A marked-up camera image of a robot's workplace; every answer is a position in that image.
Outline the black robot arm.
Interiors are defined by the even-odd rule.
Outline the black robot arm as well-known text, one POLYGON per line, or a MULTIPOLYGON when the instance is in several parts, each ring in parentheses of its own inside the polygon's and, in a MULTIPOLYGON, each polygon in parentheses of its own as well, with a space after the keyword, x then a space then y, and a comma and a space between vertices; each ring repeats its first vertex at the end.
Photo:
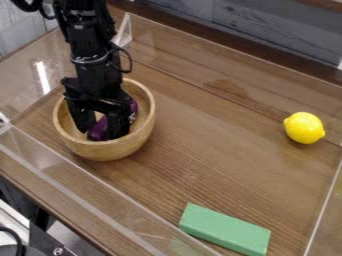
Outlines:
POLYGON ((125 50, 112 42, 115 21, 105 0, 52 0, 53 14, 76 75, 61 79, 64 99, 77 130, 93 140, 113 140, 129 132, 133 102, 123 90, 120 55, 125 50))

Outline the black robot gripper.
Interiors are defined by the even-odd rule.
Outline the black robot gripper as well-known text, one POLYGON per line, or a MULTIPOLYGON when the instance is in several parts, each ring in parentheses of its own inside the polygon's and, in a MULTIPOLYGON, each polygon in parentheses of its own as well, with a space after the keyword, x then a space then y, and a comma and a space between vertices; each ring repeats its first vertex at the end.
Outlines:
POLYGON ((85 133, 96 122, 95 113, 107 115, 107 138, 125 136, 129 132, 132 97, 123 89, 119 54, 93 56, 71 55, 76 76, 64 77, 64 97, 77 130, 85 133))

